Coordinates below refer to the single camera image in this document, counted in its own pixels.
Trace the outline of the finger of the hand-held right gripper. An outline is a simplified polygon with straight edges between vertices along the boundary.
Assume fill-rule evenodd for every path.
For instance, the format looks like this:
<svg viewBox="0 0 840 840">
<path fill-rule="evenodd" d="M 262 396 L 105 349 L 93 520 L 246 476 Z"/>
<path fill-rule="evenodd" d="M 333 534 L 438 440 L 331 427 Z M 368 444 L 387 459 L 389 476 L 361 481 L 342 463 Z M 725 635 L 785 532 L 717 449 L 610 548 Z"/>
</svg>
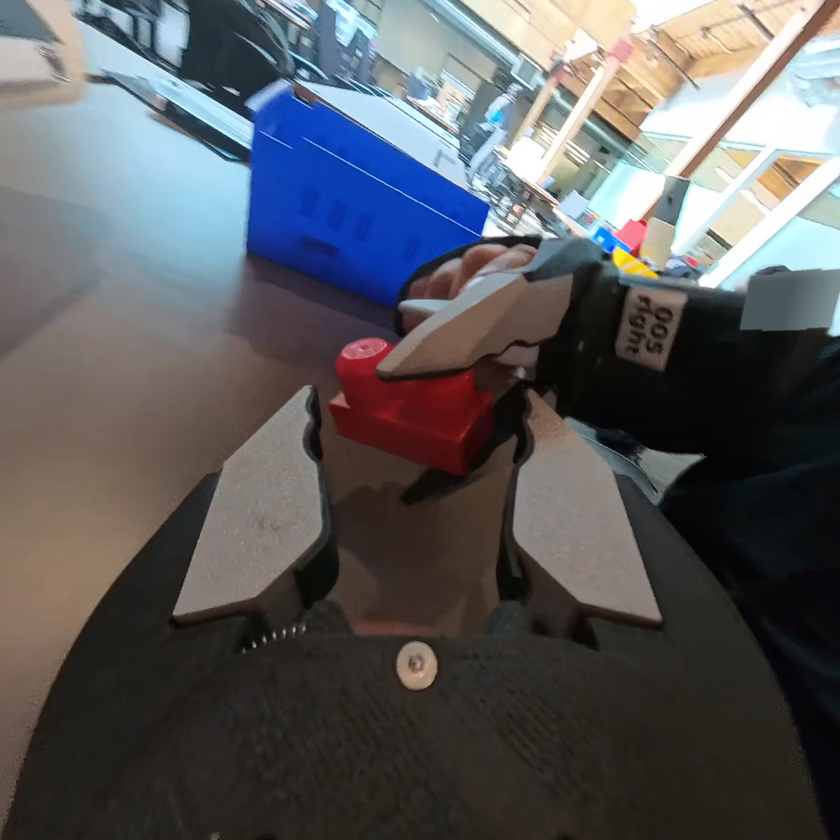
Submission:
<svg viewBox="0 0 840 840">
<path fill-rule="evenodd" d="M 480 360 L 474 367 L 476 383 L 488 385 L 494 396 L 493 429 L 470 461 L 464 476 L 427 469 L 404 490 L 401 503 L 416 506 L 446 498 L 482 477 L 491 457 L 508 441 L 518 439 L 526 411 L 525 391 L 534 382 L 539 349 L 513 345 L 499 356 Z"/>
<path fill-rule="evenodd" d="M 533 346 L 557 333 L 571 302 L 571 273 L 532 280 L 497 272 L 471 281 L 454 299 L 400 303 L 414 329 L 377 365 L 383 382 L 402 382 L 467 371 L 512 345 Z"/>
</svg>

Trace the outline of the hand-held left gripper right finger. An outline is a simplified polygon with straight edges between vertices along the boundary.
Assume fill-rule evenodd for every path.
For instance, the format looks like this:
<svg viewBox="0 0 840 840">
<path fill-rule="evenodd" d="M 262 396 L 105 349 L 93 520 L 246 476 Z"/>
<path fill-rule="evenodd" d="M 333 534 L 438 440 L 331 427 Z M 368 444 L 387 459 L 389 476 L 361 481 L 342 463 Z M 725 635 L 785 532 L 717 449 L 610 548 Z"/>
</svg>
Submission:
<svg viewBox="0 0 840 840">
<path fill-rule="evenodd" d="M 522 393 L 503 549 L 513 598 L 542 629 L 663 617 L 613 469 L 533 389 Z"/>
</svg>

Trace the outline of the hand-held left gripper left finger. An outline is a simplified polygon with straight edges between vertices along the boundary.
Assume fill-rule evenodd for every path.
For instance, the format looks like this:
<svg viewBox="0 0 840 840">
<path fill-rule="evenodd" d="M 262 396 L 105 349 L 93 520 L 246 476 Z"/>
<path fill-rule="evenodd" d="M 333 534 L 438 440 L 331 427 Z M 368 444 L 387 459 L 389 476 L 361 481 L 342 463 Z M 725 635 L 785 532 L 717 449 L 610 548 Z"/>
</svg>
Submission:
<svg viewBox="0 0 840 840">
<path fill-rule="evenodd" d="M 262 616 L 289 624 L 338 579 L 314 386 L 224 463 L 173 610 L 179 624 Z"/>
</svg>

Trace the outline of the red plastic block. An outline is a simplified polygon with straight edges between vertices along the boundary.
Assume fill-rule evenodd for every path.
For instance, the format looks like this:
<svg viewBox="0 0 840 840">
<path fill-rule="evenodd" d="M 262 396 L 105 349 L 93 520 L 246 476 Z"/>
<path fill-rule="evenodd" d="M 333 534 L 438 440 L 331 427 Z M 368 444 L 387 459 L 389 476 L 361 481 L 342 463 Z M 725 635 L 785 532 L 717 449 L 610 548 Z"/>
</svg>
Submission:
<svg viewBox="0 0 840 840">
<path fill-rule="evenodd" d="M 394 349 L 379 338 L 345 345 L 335 361 L 341 392 L 329 402 L 338 433 L 414 464 L 466 476 L 492 436 L 495 397 L 473 371 L 384 382 L 378 363 Z"/>
</svg>

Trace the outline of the person's right hand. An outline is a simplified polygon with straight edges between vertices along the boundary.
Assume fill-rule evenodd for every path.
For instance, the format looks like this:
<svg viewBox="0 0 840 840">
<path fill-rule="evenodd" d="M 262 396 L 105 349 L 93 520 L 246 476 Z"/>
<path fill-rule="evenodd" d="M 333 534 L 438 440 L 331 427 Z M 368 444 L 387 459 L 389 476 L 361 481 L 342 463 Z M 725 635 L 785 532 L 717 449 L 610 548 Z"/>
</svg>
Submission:
<svg viewBox="0 0 840 840">
<path fill-rule="evenodd" d="M 406 300 L 444 300 L 457 298 L 472 281 L 503 270 L 527 266 L 537 254 L 532 245 L 476 245 L 463 255 L 449 257 L 438 267 L 424 270 L 410 280 Z"/>
</svg>

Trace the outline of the cardboard box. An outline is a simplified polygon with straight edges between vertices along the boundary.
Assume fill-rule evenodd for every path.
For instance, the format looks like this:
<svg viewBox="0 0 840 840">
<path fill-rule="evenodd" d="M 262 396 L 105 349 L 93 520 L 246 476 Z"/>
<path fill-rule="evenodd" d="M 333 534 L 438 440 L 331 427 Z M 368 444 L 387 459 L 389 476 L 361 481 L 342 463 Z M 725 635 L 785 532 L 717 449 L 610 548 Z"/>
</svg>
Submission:
<svg viewBox="0 0 840 840">
<path fill-rule="evenodd" d="M 640 259 L 653 270 L 665 268 L 676 237 L 676 227 L 690 187 L 690 180 L 677 175 L 665 179 L 663 192 L 647 217 Z"/>
</svg>

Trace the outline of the blue storage bin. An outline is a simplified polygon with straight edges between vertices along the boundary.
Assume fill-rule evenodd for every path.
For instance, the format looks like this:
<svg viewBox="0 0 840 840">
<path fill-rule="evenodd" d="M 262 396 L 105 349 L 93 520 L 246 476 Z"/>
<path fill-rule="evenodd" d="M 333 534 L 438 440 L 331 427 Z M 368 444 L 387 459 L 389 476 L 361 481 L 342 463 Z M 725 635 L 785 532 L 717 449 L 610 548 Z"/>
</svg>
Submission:
<svg viewBox="0 0 840 840">
<path fill-rule="evenodd" d="M 381 98 L 290 80 L 248 101 L 250 256 L 391 307 L 420 266 L 484 232 L 489 205 L 441 138 Z"/>
</svg>

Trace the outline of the dark flat board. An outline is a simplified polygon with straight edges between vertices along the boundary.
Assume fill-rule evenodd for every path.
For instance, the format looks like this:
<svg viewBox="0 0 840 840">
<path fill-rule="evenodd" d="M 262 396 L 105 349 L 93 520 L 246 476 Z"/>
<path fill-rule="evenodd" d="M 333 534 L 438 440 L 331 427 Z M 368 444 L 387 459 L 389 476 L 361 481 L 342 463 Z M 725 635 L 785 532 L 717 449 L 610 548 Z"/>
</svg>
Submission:
<svg viewBox="0 0 840 840">
<path fill-rule="evenodd" d="M 129 93 L 222 159 L 250 164 L 253 123 L 183 81 L 171 77 L 127 75 L 113 70 L 90 73 L 87 80 Z"/>
</svg>

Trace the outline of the black office chair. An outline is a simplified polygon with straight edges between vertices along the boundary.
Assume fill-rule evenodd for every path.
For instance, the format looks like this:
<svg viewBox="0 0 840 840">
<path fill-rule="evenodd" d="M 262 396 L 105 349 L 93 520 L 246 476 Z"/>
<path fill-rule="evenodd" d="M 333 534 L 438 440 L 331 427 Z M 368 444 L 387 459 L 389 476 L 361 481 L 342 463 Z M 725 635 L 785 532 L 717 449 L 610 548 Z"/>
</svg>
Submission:
<svg viewBox="0 0 840 840">
<path fill-rule="evenodd" d="M 186 47 L 180 76 L 242 117 L 246 101 L 278 80 L 291 80 L 295 66 L 287 37 L 264 2 L 188 1 Z"/>
</svg>

